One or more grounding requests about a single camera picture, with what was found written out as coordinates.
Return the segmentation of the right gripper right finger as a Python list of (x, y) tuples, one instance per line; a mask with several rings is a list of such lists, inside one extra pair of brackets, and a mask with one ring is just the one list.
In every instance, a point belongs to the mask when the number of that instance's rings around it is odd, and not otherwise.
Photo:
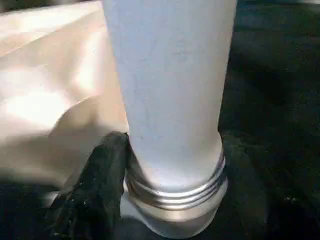
[(320, 203), (308, 197), (270, 143), (223, 136), (232, 201), (248, 240), (318, 240)]

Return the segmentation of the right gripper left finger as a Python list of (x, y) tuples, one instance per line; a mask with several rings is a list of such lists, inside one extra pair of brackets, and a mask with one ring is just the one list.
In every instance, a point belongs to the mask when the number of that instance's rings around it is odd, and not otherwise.
[(92, 150), (72, 187), (64, 187), (45, 216), (50, 240), (111, 240), (131, 154), (129, 136), (112, 131)]

